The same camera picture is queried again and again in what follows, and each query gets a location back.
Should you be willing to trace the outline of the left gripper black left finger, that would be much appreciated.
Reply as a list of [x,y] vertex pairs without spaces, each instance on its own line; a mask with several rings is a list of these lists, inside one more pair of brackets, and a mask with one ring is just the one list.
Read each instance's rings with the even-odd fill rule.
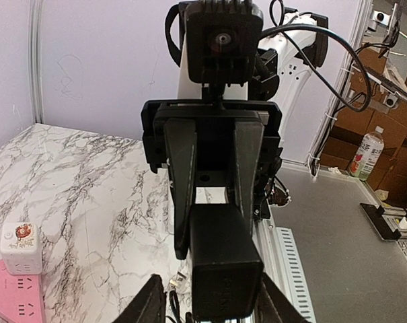
[[162,278],[153,274],[114,323],[164,323],[166,293]]

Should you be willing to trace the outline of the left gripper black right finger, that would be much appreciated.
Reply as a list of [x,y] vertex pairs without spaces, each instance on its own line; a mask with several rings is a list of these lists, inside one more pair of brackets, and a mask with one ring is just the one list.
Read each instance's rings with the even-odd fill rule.
[[284,296],[272,279],[262,273],[256,300],[256,321],[260,323],[308,323]]

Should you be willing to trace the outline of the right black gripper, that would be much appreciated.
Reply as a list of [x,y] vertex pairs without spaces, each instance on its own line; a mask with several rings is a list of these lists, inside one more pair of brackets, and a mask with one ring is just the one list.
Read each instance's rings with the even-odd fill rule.
[[266,183],[281,166],[282,112],[273,102],[150,100],[141,113],[152,172],[167,168],[174,202],[174,249],[185,259],[189,217],[199,187],[223,187],[252,229]]

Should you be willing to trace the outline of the pink triangular power strip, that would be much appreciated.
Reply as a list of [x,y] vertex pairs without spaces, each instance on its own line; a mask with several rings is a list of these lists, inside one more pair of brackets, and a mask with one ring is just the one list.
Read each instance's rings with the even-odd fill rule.
[[6,322],[45,322],[40,275],[11,275],[0,260],[0,318]]

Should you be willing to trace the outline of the white cube socket adapter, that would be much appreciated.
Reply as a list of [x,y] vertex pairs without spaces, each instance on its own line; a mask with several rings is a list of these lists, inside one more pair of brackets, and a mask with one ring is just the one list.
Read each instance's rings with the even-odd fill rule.
[[2,227],[0,253],[11,275],[42,273],[39,228],[31,222],[10,222]]

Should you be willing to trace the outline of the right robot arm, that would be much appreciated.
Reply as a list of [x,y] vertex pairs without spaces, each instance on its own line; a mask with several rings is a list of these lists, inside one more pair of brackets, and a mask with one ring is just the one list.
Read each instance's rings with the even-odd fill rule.
[[283,133],[311,70],[326,58],[328,19],[294,9],[272,30],[251,1],[182,1],[165,19],[180,68],[178,97],[143,106],[152,172],[168,170],[174,250],[225,244],[236,221],[247,244],[279,171]]

